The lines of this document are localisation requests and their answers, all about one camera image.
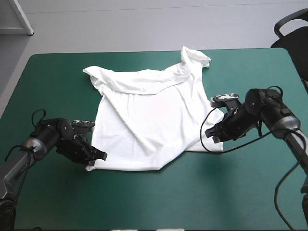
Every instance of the floor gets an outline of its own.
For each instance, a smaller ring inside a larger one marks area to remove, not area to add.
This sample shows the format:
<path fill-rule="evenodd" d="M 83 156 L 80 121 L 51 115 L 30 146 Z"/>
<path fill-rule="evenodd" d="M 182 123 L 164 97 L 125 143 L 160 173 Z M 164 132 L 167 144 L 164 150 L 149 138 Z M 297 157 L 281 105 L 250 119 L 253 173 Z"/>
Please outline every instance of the floor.
<path fill-rule="evenodd" d="M 37 53 L 270 47 L 308 0 L 19 0 L 35 33 L 0 35 L 0 116 Z M 307 22 L 295 20 L 283 33 Z"/>

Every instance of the wrinkled fabric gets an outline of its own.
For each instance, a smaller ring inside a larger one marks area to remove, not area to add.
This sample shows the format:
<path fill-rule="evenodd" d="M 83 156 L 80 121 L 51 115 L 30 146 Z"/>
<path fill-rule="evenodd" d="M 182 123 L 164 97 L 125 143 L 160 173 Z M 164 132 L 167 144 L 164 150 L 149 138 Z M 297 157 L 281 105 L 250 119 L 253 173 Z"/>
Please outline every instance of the wrinkled fabric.
<path fill-rule="evenodd" d="M 115 72 L 90 66 L 93 86 L 102 95 L 92 146 L 107 152 L 86 169 L 159 170 L 183 151 L 204 151 L 199 131 L 212 110 L 202 84 L 202 68 L 211 59 L 183 46 L 181 63 L 165 70 Z M 223 117 L 220 110 L 203 127 L 203 142 L 211 151 L 222 143 L 206 138 L 204 130 Z"/>

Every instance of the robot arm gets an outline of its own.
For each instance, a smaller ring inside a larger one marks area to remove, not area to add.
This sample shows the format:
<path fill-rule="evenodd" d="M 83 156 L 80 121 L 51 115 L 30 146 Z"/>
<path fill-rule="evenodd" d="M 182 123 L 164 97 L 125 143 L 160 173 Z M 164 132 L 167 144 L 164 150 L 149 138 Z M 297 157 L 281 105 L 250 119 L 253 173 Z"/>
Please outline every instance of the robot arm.
<path fill-rule="evenodd" d="M 251 89 L 241 104 L 236 94 L 219 95 L 211 98 L 212 107 L 226 107 L 227 113 L 222 121 L 205 131 L 205 135 L 213 137 L 215 143 L 220 141 L 236 140 L 246 135 L 253 127 L 259 127 L 261 122 L 268 127 L 273 136 L 286 142 L 298 163 L 285 175 L 291 173 L 300 164 L 303 171 L 308 175 L 308 144 L 307 136 L 300 130 L 301 123 L 291 110 L 282 102 L 282 89 L 278 93 L 273 89 Z M 293 229 L 286 221 L 277 206 L 278 183 L 275 190 L 275 206 L 284 222 Z M 308 177 L 303 184 L 301 193 L 303 198 L 303 212 L 308 224 Z"/>
<path fill-rule="evenodd" d="M 25 172 L 57 147 L 60 153 L 75 163 L 94 165 L 96 159 L 106 160 L 107 153 L 90 145 L 86 135 L 95 123 L 63 118 L 40 120 L 21 148 L 0 164 L 0 230 L 11 231 L 15 220 L 16 195 L 14 185 Z"/>

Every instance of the green table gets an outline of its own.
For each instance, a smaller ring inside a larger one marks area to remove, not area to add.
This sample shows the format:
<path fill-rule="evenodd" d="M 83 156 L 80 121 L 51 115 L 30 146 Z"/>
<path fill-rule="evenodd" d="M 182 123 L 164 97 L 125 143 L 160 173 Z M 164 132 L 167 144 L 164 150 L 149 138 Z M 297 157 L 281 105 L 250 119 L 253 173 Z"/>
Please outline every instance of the green table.
<path fill-rule="evenodd" d="M 204 51 L 208 97 L 279 85 L 284 102 L 307 132 L 307 95 L 282 49 Z M 0 120 L 0 158 L 32 131 L 31 114 L 95 120 L 101 96 L 82 69 L 98 65 L 116 71 L 164 69 L 180 62 L 179 51 L 37 54 L 32 56 Z M 225 149 L 257 137 L 251 131 Z M 274 189 L 295 163 L 284 142 L 268 136 L 233 153 L 185 152 L 160 171 L 86 172 L 51 151 L 30 170 L 17 206 L 16 228 L 44 229 L 286 229 L 274 204 Z M 305 229 L 297 169 L 282 185 L 279 204 L 295 228 Z"/>

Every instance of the chair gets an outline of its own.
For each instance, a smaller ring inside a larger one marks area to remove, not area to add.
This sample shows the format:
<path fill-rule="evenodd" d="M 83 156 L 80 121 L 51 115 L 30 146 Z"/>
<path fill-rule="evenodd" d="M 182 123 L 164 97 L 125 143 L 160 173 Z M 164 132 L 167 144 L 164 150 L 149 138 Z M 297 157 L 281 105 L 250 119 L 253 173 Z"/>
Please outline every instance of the chair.
<path fill-rule="evenodd" d="M 285 48 L 289 52 L 308 93 L 308 26 L 296 29 L 285 36 L 280 32 L 280 28 L 284 24 L 294 19 L 303 19 L 308 22 L 308 9 L 297 11 L 276 23 L 274 32 L 279 40 L 271 47 Z"/>

